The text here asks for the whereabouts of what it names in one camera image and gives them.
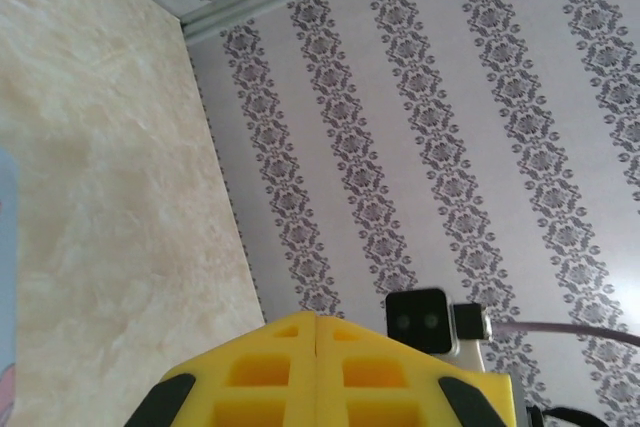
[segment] marble texture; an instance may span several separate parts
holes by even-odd
[[[12,426],[123,425],[262,324],[179,24],[151,0],[0,0],[20,166]]]

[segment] gray cable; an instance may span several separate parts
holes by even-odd
[[[635,347],[640,347],[640,337],[620,332],[617,330],[605,329],[604,327],[592,327],[585,324],[557,324],[553,322],[502,322],[492,323],[494,332],[558,332],[562,334],[590,335],[592,337],[602,337]]]

